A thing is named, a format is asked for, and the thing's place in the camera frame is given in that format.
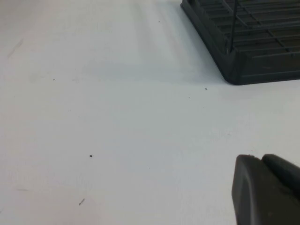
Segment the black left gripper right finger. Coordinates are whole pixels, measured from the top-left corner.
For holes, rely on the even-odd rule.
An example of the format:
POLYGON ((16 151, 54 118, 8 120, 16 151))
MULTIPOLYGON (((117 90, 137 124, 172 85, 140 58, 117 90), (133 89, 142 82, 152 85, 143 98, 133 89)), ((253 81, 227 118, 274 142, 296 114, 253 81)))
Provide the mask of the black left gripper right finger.
POLYGON ((298 199, 300 198, 300 168, 274 154, 265 154, 262 161, 272 173, 287 186, 298 199))

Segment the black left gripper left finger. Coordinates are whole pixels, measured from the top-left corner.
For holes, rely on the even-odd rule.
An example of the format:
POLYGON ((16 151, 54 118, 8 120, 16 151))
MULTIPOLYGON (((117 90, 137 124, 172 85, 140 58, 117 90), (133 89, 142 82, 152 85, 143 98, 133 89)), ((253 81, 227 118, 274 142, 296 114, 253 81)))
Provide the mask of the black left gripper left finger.
POLYGON ((298 225, 300 199, 262 161, 238 155, 232 201, 239 225, 298 225))

